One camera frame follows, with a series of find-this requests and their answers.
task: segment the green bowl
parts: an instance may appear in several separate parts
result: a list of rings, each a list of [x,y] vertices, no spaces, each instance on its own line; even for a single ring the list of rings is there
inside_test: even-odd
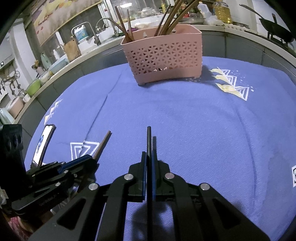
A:
[[[41,87],[39,79],[34,80],[27,88],[26,92],[29,96],[33,96]]]

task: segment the pink plastic basket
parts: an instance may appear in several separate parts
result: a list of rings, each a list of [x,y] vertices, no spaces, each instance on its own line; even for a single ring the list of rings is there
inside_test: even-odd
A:
[[[126,59],[139,85],[173,78],[200,77],[202,33],[188,24],[178,24],[176,33],[154,36],[157,27],[133,32],[135,41],[121,42]]]

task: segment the faucet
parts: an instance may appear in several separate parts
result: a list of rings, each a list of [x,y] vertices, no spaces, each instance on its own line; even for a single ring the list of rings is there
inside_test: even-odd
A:
[[[93,32],[93,34],[94,34],[94,43],[95,43],[96,45],[100,45],[100,44],[101,44],[101,41],[100,41],[100,39],[97,37],[96,33],[94,32],[94,29],[92,28],[90,22],[83,22],[83,23],[81,23],[81,24],[78,24],[77,26],[75,26],[74,28],[72,28],[72,30],[71,30],[71,34],[74,35],[74,29],[75,29],[75,28],[78,28],[78,27],[80,27],[80,26],[82,26],[82,25],[85,24],[85,23],[88,23],[89,26],[91,27],[91,30],[92,30],[92,32]]]
[[[103,19],[107,19],[107,20],[109,20],[109,21],[111,22],[111,25],[112,25],[112,28],[113,28],[114,34],[115,34],[116,37],[118,37],[118,36],[119,36],[119,35],[118,35],[118,32],[116,31],[115,26],[114,26],[112,20],[111,20],[110,18],[101,18],[99,21],[101,21],[101,20],[103,20]]]

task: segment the wooden cutting board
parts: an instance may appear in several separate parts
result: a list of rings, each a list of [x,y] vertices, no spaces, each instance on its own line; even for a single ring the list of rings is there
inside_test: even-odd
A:
[[[64,51],[68,57],[69,62],[81,56],[76,38],[73,38],[64,45]]]

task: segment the silver screw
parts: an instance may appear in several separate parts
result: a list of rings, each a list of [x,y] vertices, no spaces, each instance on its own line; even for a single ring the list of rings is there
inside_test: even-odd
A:
[[[166,179],[173,179],[174,177],[175,177],[175,175],[173,173],[171,173],[171,172],[168,172],[168,173],[165,174]]]
[[[129,173],[128,174],[125,174],[124,175],[124,179],[125,180],[132,180],[133,179],[133,175],[132,174],[129,174]]]
[[[89,184],[89,190],[93,191],[93,190],[96,190],[98,187],[99,187],[99,185],[96,183]]]
[[[204,191],[207,191],[210,189],[210,185],[207,183],[202,183],[202,184],[200,184],[200,188]]]

